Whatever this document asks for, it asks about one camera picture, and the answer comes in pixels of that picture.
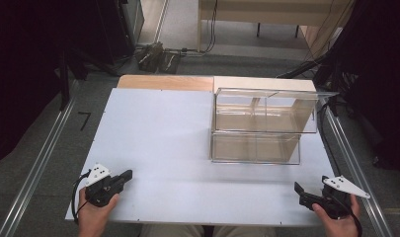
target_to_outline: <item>transparent plastic container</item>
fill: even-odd
[[[301,134],[317,132],[316,103],[336,93],[218,89],[213,162],[299,164]]]

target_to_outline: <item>gray floor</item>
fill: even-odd
[[[169,24],[169,22],[164,23],[164,29],[161,32],[162,40],[165,40],[166,34],[171,35],[169,34],[170,30],[166,30],[166,24]],[[265,53],[265,56],[260,54],[242,54],[244,52],[242,52],[243,49],[236,52],[239,53],[238,55],[231,55],[233,53],[226,49],[233,47],[242,48],[238,45],[242,41],[244,43],[246,41],[248,43],[251,42],[249,40],[233,42],[228,39],[224,41],[220,38],[218,42],[218,44],[222,45],[220,49],[217,47],[218,50],[213,51],[211,55],[183,58],[177,74],[276,77],[297,67],[307,52],[305,47],[303,47],[303,38],[285,38],[290,31],[293,37],[293,28],[294,26],[284,28],[264,26],[261,29],[263,39],[271,36],[278,38],[269,39],[261,45],[261,49],[263,48],[271,52],[269,54]],[[259,51],[260,45],[258,40],[261,39],[255,39],[253,45],[245,45],[249,49],[255,47]],[[176,44],[175,46],[183,47],[188,45]],[[138,70],[134,60],[125,64],[120,69],[120,73],[147,74]],[[311,72],[306,72],[300,77],[311,76]],[[77,235],[77,226],[72,222],[64,220],[71,199],[72,184],[80,175],[106,102],[112,88],[116,87],[118,80],[119,78],[111,77],[103,72],[92,72],[87,81],[78,81],[78,89],[74,94],[75,103],[70,116],[53,147],[34,195],[15,231],[15,236]],[[59,106],[60,97],[58,96],[45,108],[39,118],[29,128],[16,149],[0,161],[0,227],[8,214],[16,194],[20,191],[34,162],[39,157],[40,150],[56,118],[59,116]],[[80,129],[86,117],[79,115],[79,112],[91,113],[91,117],[82,131]],[[340,108],[339,116],[394,236],[400,236],[400,173],[374,168],[371,165],[374,153],[367,143],[358,122],[348,118],[343,108]],[[326,135],[329,143],[332,145],[333,154],[338,160],[342,173],[347,178],[352,179],[347,164],[341,155],[340,148],[335,146],[335,138],[328,126],[326,126]],[[365,211],[362,212],[361,222],[364,236],[376,236]],[[139,228],[140,225],[138,224],[110,223],[105,236],[136,236]],[[277,233],[279,236],[292,237],[324,236],[321,227],[278,228]]]

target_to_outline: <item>human hand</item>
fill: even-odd
[[[314,212],[322,220],[328,237],[357,237],[359,235],[354,219],[348,215],[339,220],[332,219],[320,205],[313,203]],[[351,210],[360,218],[360,205],[355,195],[351,195]]]
[[[79,208],[86,202],[85,191],[86,188],[79,191]],[[119,197],[118,194],[114,195],[110,203],[103,207],[97,207],[87,202],[79,210],[79,237],[101,236],[105,230],[111,211],[119,201]]]

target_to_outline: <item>white tabletop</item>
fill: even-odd
[[[111,220],[215,225],[309,226],[293,184],[320,195],[333,177],[320,135],[300,141],[300,165],[209,160],[212,92],[114,89],[82,174],[95,163],[133,179]],[[66,219],[72,219],[70,208]]]

